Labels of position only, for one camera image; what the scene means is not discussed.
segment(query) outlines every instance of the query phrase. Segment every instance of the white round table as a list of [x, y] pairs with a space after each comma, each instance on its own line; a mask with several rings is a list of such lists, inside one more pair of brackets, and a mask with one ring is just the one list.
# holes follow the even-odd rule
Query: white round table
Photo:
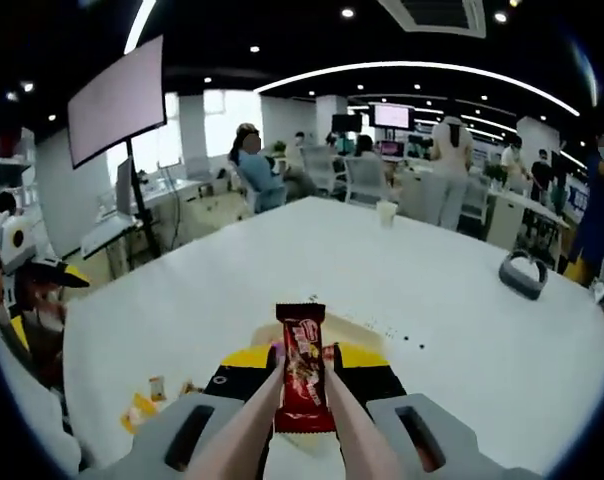
[[[64, 365], [71, 423], [95, 465], [124, 456], [136, 391], [164, 375], [205, 386], [220, 360], [274, 321], [276, 302], [317, 295], [385, 335], [407, 393], [423, 393], [477, 434], [502, 466], [547, 474], [604, 394], [604, 315], [550, 272], [538, 301], [498, 280], [506, 252], [404, 218], [306, 199], [194, 241], [71, 303]], [[291, 477], [298, 471], [299, 477]], [[343, 478], [276, 437], [266, 478]]]

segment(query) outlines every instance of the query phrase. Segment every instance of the long hair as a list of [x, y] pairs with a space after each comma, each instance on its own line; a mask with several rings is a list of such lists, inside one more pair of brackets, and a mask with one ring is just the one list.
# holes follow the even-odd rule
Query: long hair
[[355, 146], [355, 156], [361, 157], [363, 152], [370, 152], [373, 150], [373, 140], [368, 135], [359, 135], [358, 142]]
[[233, 146], [231, 147], [231, 151], [229, 152], [229, 160], [239, 165], [240, 160], [240, 149], [242, 148], [242, 144], [246, 137], [251, 135], [252, 133], [259, 133], [258, 130], [249, 123], [243, 123], [237, 129], [235, 140], [233, 140]]
[[[460, 112], [458, 109], [457, 103], [455, 100], [448, 99], [446, 101], [444, 113], [447, 117], [460, 118]], [[451, 145], [455, 148], [460, 146], [460, 125], [449, 123], [449, 140], [451, 141]]]

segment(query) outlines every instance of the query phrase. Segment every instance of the air vent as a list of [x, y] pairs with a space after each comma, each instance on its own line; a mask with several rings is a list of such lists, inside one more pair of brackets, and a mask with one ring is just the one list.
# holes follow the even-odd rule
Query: air vent
[[485, 38], [482, 0], [378, 0], [406, 32]]

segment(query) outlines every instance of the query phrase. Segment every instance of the monitor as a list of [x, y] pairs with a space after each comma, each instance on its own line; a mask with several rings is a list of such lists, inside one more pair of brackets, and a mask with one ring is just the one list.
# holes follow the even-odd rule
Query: monitor
[[335, 133], [346, 133], [362, 131], [362, 115], [333, 115], [331, 131]]
[[380, 155], [402, 158], [404, 157], [404, 143], [382, 140], [378, 143], [378, 151]]
[[123, 140], [166, 123], [162, 45], [160, 36], [136, 48], [71, 99], [67, 110], [74, 169]]
[[118, 180], [115, 184], [115, 207], [125, 215], [131, 215], [132, 175], [133, 159], [129, 157], [118, 165]]
[[379, 103], [373, 106], [371, 125], [380, 128], [394, 128], [399, 130], [411, 130], [413, 123], [413, 111], [407, 105], [391, 105]]

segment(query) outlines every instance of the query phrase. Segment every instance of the window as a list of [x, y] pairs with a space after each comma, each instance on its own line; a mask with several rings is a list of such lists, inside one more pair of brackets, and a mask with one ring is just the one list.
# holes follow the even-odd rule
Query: window
[[243, 90], [204, 91], [204, 138], [209, 158], [231, 150], [235, 132], [242, 123], [252, 123], [262, 132], [259, 94]]
[[[180, 106], [176, 93], [164, 96], [166, 104], [166, 125], [133, 137], [133, 157], [136, 170], [146, 173], [157, 171], [180, 163], [182, 159], [182, 136], [180, 133]], [[117, 181], [118, 165], [126, 160], [126, 144], [117, 144], [106, 152], [111, 185]]]

